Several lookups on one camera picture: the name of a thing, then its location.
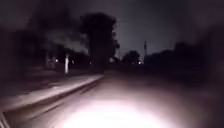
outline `asphalt road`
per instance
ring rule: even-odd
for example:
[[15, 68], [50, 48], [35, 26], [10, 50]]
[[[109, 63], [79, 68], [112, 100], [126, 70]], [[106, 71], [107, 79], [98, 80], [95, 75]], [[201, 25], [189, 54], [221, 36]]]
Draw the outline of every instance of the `asphalt road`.
[[153, 77], [107, 74], [69, 93], [4, 114], [12, 128], [210, 127], [212, 96], [199, 93]]

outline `light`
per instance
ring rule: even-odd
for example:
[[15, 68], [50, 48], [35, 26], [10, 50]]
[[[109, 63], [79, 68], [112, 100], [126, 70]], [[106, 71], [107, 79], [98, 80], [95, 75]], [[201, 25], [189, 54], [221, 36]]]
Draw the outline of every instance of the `light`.
[[71, 115], [62, 128], [176, 128], [154, 113], [124, 102], [96, 102]]

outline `dark tree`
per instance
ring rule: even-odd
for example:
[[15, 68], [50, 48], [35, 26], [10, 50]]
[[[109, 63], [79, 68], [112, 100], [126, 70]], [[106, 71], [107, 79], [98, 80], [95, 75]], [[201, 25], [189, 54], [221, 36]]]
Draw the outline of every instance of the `dark tree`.
[[123, 63], [126, 64], [137, 64], [139, 61], [139, 53], [137, 51], [130, 51], [126, 53], [123, 57]]
[[105, 68], [119, 48], [113, 32], [116, 20], [103, 13], [91, 13], [81, 17], [81, 21], [81, 31], [88, 38], [92, 65], [95, 68]]

